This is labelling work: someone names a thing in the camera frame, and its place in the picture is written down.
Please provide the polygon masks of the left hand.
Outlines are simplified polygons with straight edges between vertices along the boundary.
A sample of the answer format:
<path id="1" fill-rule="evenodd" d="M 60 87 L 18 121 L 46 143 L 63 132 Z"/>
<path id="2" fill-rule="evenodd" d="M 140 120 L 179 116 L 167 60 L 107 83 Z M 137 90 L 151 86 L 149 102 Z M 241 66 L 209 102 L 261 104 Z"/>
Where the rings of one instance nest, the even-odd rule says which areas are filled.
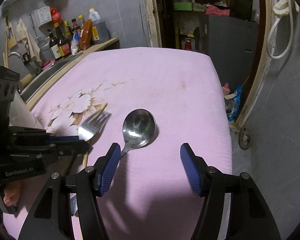
<path id="1" fill-rule="evenodd" d="M 17 204 L 20 198 L 22 181 L 13 181 L 4 189 L 4 203 L 6 206 L 12 206 Z"/>

